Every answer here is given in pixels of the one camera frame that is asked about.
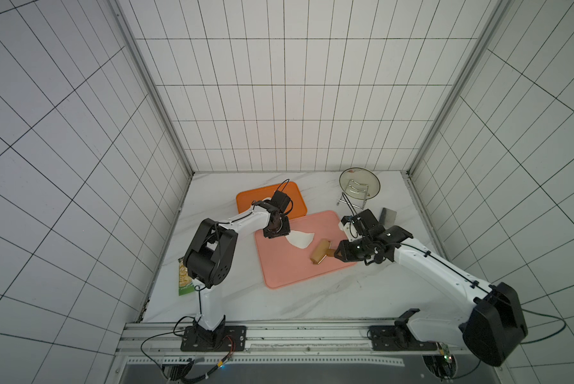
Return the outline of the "wooden dough roller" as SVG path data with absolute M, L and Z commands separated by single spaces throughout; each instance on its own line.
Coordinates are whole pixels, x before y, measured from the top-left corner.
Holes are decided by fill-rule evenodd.
M 335 249 L 332 248 L 331 241 L 328 239 L 323 239 L 312 252 L 309 259 L 314 265 L 319 265 L 325 259 L 333 258 L 334 254 Z

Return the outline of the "white dough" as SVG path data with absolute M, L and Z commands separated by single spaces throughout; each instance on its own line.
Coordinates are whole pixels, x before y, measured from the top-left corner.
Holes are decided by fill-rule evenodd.
M 295 246 L 298 249 L 306 249 L 314 240 L 315 233 L 306 233 L 297 230 L 291 230 L 290 233 L 285 237 L 290 245 Z

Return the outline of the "pink silicone mat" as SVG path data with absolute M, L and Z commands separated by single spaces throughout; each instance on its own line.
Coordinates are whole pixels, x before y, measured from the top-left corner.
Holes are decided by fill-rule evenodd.
M 300 231 L 314 236 L 305 249 L 292 245 L 285 237 L 268 239 L 260 230 L 256 232 L 255 242 L 266 286 L 278 289 L 353 267 L 353 262 L 342 262 L 333 258 L 326 258 L 320 264 L 310 260 L 310 256 L 322 241 L 329 241 L 334 249 L 340 241 L 346 239 L 346 234 L 339 228 L 340 223 L 338 214 L 333 211 L 291 220 L 292 232 Z

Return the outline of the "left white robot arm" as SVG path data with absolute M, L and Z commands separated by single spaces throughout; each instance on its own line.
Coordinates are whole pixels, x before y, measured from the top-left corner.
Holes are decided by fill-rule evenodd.
M 230 219 L 203 220 L 187 249 L 182 265 L 198 289 L 200 310 L 194 329 L 207 339 L 224 337 L 225 313 L 221 308 L 218 285 L 231 270 L 237 240 L 261 231 L 265 238 L 285 237 L 290 233 L 288 214 L 291 198 L 277 190 L 271 198 L 255 201 L 251 207 Z

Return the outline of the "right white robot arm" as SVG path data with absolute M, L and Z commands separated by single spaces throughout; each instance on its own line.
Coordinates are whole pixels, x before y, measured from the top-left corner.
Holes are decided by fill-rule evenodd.
M 342 262 L 381 264 L 388 260 L 411 270 L 445 297 L 453 310 L 411 308 L 394 322 L 397 345 L 440 342 L 468 349 L 483 363 L 499 367 L 525 339 L 528 328 L 517 292 L 493 285 L 456 267 L 399 226 L 384 228 L 370 210 L 345 216 L 347 238 L 334 257 Z

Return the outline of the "orange silicone mat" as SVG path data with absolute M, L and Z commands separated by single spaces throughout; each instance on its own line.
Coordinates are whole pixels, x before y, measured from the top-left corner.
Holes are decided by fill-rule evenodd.
M 278 187 L 279 185 L 275 184 L 239 193 L 236 197 L 238 213 L 247 211 L 254 201 L 271 198 Z M 281 186 L 280 191 L 287 194 L 293 202 L 293 209 L 288 214 L 290 219 L 297 219 L 307 215 L 308 209 L 301 195 L 298 184 L 295 182 L 288 182 Z

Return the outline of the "green orange flour packet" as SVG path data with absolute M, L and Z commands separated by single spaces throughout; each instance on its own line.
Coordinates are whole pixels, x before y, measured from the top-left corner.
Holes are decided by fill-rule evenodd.
M 184 264 L 184 257 L 182 257 L 178 259 L 178 295 L 183 296 L 193 293 L 194 291 L 195 285 Z

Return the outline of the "black handled metal scraper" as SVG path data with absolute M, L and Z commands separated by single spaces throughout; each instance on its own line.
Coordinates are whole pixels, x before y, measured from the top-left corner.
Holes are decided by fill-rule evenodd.
M 384 228 L 390 228 L 395 224 L 397 212 L 389 208 L 382 208 L 378 221 Z

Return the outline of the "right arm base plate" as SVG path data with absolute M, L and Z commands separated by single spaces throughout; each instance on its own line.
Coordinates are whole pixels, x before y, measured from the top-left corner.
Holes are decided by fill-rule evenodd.
M 435 351 L 435 342 L 421 342 L 415 339 L 408 328 L 409 319 L 416 315 L 419 309 L 409 309 L 398 317 L 392 326 L 370 326 L 367 338 L 372 342 L 374 351 Z

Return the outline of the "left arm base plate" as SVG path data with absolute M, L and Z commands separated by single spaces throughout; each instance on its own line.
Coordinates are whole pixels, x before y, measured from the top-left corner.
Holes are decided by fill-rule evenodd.
M 246 326 L 219 326 L 207 331 L 200 326 L 188 326 L 182 338 L 182 352 L 240 352 L 245 350 Z

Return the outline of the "aluminium mounting rail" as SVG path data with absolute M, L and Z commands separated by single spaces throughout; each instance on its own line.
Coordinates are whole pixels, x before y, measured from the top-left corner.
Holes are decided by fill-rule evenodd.
M 397 344 L 394 320 L 330 319 L 229 322 L 222 347 L 203 347 L 189 320 L 129 323 L 108 383 L 178 383 L 185 366 L 196 383 L 511 383 L 460 347 L 411 340 Z

